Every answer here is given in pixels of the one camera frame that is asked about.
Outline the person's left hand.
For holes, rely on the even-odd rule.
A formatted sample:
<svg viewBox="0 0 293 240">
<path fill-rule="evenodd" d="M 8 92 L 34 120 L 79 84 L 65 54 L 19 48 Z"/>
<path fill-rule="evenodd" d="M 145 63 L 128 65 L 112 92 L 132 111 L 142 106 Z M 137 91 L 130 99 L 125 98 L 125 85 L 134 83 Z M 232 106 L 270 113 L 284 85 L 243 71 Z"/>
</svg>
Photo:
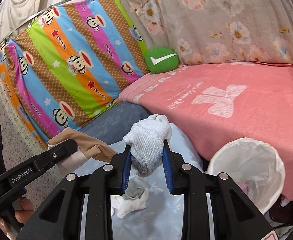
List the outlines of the person's left hand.
<svg viewBox="0 0 293 240">
<path fill-rule="evenodd" d="M 15 217 L 19 223 L 25 224 L 34 213 L 34 205 L 28 198 L 25 198 L 25 197 L 20 198 L 19 205 L 21 210 L 15 211 Z M 8 237 L 8 239 L 10 240 L 16 239 L 16 237 L 10 231 L 9 224 L 1 217 L 0 217 L 0 228 L 4 232 L 6 237 Z"/>
</svg>

